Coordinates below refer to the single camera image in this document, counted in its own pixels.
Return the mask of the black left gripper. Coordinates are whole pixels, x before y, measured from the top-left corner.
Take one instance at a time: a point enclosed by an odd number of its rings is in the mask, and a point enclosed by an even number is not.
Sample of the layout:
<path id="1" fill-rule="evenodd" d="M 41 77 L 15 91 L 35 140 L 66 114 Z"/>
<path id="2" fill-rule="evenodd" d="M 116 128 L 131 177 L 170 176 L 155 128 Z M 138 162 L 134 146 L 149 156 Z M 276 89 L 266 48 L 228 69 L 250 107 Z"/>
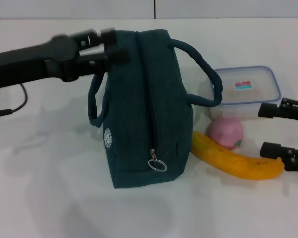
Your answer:
<path id="1" fill-rule="evenodd" d="M 71 66 L 78 57 L 79 47 L 115 45 L 116 30 L 93 29 L 77 33 L 75 40 L 59 35 L 32 47 L 0 53 L 0 88 L 45 78 L 65 82 L 78 79 L 71 75 Z"/>

